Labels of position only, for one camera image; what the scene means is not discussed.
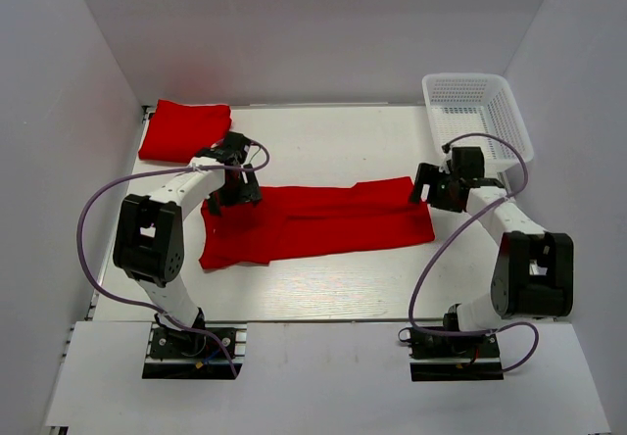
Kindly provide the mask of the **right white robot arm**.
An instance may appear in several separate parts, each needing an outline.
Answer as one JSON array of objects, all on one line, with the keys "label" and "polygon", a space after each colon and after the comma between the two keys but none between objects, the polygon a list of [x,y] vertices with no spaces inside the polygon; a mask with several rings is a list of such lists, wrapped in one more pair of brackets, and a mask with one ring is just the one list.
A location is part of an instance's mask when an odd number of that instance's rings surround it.
[{"label": "right white robot arm", "polygon": [[566,233],[549,232],[516,205],[511,193],[485,174],[478,147],[453,147],[441,166],[417,168],[410,201],[418,206],[469,215],[464,228],[479,222],[499,248],[489,289],[466,303],[454,304],[439,328],[415,327],[442,336],[444,347],[462,356],[478,336],[509,326],[514,317],[570,315],[574,303],[574,242]]}]

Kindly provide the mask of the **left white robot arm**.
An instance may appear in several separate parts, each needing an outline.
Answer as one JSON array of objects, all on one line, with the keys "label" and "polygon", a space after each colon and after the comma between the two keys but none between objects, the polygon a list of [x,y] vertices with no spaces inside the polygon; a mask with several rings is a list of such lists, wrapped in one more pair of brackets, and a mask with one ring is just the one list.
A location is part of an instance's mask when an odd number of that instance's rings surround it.
[{"label": "left white robot arm", "polygon": [[181,270],[183,223],[202,203],[210,212],[262,199],[255,168],[247,160],[260,144],[229,131],[214,146],[201,149],[182,172],[146,195],[127,195],[121,203],[113,260],[157,307],[156,322],[173,333],[173,344],[195,356],[207,344],[202,310],[189,296]]}]

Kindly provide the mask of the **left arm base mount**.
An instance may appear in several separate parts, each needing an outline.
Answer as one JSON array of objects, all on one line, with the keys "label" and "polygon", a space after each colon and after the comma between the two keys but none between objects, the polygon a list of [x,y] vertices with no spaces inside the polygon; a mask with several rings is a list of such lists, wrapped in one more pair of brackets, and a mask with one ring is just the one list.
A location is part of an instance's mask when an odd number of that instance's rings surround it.
[{"label": "left arm base mount", "polygon": [[[247,326],[219,324],[208,330],[220,339],[237,373],[245,358]],[[151,326],[143,363],[144,380],[234,380],[236,376],[219,344],[206,336],[184,341],[170,328]]]}]

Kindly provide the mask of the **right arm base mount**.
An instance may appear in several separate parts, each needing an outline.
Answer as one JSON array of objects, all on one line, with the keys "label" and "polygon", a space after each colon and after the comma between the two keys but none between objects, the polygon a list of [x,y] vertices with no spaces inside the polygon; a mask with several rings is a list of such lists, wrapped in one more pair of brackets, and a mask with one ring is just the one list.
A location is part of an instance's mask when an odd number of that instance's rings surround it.
[{"label": "right arm base mount", "polygon": [[398,332],[410,349],[412,382],[471,382],[504,379],[501,352],[494,335],[443,337],[412,327]]}]

